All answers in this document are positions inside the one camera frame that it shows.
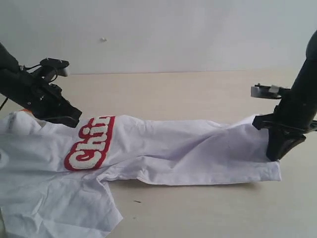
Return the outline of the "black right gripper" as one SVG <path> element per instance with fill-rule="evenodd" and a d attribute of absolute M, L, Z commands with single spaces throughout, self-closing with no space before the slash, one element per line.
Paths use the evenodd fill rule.
<path fill-rule="evenodd" d="M 317 100 L 284 96 L 272 114 L 256 116 L 252 125 L 268 129 L 266 156 L 271 161 L 282 159 L 291 149 L 306 140 L 305 134 L 316 131 Z"/>

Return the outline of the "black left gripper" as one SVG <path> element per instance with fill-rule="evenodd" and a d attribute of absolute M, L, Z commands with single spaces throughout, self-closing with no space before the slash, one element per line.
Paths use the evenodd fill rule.
<path fill-rule="evenodd" d="M 75 128 L 82 112 L 72 106 L 61 94 L 61 88 L 42 77 L 15 74 L 14 90 L 17 104 L 40 119 Z"/>

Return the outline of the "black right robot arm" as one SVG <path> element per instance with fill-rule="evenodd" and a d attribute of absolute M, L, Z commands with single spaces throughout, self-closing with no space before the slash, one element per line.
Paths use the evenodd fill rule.
<path fill-rule="evenodd" d="M 282 159 L 291 149 L 316 131 L 317 121 L 317 35 L 314 33 L 306 48 L 306 59 L 291 88 L 251 87 L 254 98 L 279 100 L 273 113 L 256 116 L 252 125 L 268 129 L 266 156 L 271 161 Z"/>

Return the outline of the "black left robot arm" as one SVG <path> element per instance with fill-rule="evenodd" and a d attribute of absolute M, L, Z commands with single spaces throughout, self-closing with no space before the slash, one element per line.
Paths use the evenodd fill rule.
<path fill-rule="evenodd" d="M 19 65 L 6 48 L 0 46 L 0 93 L 33 116 L 51 123 L 75 128 L 82 112 L 62 96 L 53 82 L 69 75 L 69 62 L 45 58 L 38 65 Z"/>

